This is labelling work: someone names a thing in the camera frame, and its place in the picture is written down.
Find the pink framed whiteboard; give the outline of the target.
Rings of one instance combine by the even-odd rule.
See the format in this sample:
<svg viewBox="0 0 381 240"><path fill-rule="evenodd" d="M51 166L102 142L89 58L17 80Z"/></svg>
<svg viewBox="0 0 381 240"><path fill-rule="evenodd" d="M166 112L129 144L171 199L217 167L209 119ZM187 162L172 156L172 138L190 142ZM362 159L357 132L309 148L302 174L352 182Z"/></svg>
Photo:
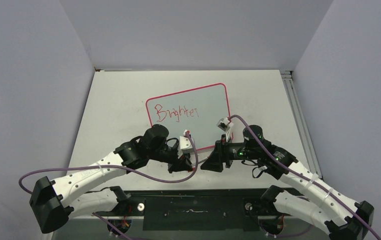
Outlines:
<svg viewBox="0 0 381 240"><path fill-rule="evenodd" d="M217 123L230 116L226 85L215 83L149 98L146 110L151 125L166 127L169 136L190 132L197 150L212 148L224 133Z"/></svg>

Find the white whiteboard marker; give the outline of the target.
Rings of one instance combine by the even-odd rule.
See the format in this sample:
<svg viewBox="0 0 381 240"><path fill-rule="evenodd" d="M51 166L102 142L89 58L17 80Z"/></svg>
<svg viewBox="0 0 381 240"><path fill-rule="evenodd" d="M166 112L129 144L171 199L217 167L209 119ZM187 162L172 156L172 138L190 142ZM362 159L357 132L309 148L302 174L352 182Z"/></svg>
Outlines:
<svg viewBox="0 0 381 240"><path fill-rule="evenodd" d="M198 165L203 164L203 163L206 162L207 160L208 160L207 158L204 158L204 159L202 159L202 160L199 160L199 161L198 161Z"/></svg>

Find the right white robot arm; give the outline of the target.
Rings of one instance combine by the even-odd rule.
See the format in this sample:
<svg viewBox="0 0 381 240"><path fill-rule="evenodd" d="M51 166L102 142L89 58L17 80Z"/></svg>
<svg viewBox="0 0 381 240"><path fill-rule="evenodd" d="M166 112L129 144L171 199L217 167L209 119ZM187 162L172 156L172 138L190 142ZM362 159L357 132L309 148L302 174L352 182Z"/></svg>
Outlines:
<svg viewBox="0 0 381 240"><path fill-rule="evenodd" d="M217 125L225 133L215 142L214 150L201 165L202 170L222 172L233 161L252 166L252 177L268 174L297 190L295 196L276 185L261 196L261 207L267 214L280 213L297 217L322 230L331 240L362 240L372 228L374 207L367 201L356 201L326 184L297 158L263 136L258 125L243 130L243 142L232 142L231 122Z"/></svg>

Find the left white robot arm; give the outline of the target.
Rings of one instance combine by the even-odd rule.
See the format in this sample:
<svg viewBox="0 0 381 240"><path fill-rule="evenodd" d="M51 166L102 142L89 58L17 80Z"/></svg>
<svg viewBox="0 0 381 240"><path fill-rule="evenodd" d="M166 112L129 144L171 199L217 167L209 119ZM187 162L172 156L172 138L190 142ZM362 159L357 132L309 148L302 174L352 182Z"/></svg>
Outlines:
<svg viewBox="0 0 381 240"><path fill-rule="evenodd" d="M168 145L168 136L165 126L155 124L89 166L73 167L70 174L55 179L38 179L29 192L29 205L40 231L49 234L70 219L98 212L124 214L128 202L119 186L99 191L94 188L128 173L161 183L162 179L139 171L150 160L166 163L170 173L190 171L194 175L197 169L192 166L190 152L196 146L190 132L185 130L182 136L174 138L173 146Z"/></svg>

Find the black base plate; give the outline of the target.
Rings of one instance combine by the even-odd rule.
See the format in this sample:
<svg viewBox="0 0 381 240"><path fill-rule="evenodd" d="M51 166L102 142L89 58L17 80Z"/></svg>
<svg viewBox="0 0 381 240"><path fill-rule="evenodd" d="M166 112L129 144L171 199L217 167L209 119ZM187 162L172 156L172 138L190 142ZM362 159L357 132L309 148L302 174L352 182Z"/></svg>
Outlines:
<svg viewBox="0 0 381 240"><path fill-rule="evenodd" d="M127 200L103 217L123 221L141 218L145 231L257 231L256 221L283 223L271 203L263 203L264 188L212 190L133 190Z"/></svg>

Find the aluminium rail frame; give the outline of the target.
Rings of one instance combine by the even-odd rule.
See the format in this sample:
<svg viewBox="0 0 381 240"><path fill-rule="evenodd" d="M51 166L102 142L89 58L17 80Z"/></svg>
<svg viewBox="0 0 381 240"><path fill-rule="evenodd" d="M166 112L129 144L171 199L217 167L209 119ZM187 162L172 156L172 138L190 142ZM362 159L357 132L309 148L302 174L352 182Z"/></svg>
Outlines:
<svg viewBox="0 0 381 240"><path fill-rule="evenodd" d="M258 125L264 137L290 153L312 171L320 167L306 121L300 111L289 75L278 70L175 70L105 71L94 75L84 114L73 148L70 167L90 165L122 143L142 135L152 124L146 109L149 98L223 83L227 89L230 115L234 120L233 141L243 141L246 121ZM267 174L251 177L251 168L240 162L223 172L198 170L186 182L161 183L130 173L105 183L126 191L267 189L283 184ZM255 239L257 231L144 230L135 219L129 234L151 239Z"/></svg>

